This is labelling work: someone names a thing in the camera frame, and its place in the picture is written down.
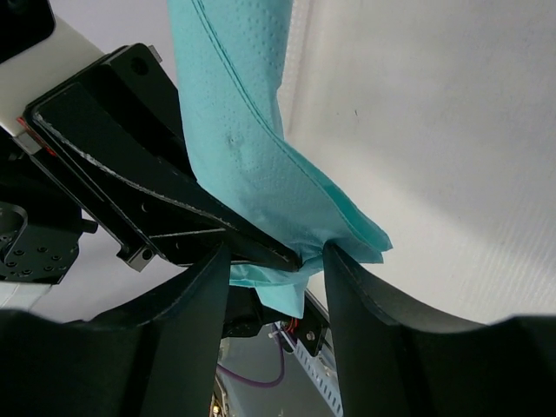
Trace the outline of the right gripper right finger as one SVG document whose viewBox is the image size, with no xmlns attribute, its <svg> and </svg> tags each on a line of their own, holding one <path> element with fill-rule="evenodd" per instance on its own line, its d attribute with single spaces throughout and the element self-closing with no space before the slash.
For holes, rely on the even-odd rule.
<svg viewBox="0 0 556 417">
<path fill-rule="evenodd" d="M 414 299 L 334 244 L 323 255 L 345 415 L 554 415 L 551 315 L 480 324 Z"/>
</svg>

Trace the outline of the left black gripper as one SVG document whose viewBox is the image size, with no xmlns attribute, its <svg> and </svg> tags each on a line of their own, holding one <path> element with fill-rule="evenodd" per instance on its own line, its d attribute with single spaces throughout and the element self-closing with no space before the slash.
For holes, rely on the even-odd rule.
<svg viewBox="0 0 556 417">
<path fill-rule="evenodd" d="M 188 267 L 212 248 L 294 272 L 301 258 L 200 187 L 177 88 L 151 49 L 124 45 L 18 107 L 12 123 L 12 269 L 63 273 L 104 229 L 140 270 Z"/>
</svg>

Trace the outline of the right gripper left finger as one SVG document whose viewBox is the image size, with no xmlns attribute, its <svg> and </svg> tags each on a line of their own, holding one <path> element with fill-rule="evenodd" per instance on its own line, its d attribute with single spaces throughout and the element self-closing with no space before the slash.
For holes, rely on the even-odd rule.
<svg viewBox="0 0 556 417">
<path fill-rule="evenodd" d="M 91 321 L 4 310 L 2 415 L 208 415 L 229 269 L 219 246 Z"/>
</svg>

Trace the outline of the blue paper napkin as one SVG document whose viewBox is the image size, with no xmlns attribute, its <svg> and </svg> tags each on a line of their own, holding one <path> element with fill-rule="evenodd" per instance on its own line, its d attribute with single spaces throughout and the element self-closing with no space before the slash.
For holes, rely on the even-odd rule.
<svg viewBox="0 0 556 417">
<path fill-rule="evenodd" d="M 293 273 L 239 265 L 235 286 L 302 317 L 308 281 L 334 242 L 356 261 L 380 263 L 392 245 L 325 174 L 285 140 L 277 92 L 286 60 L 289 1 L 168 4 L 182 124 L 200 185 L 301 258 Z"/>
</svg>

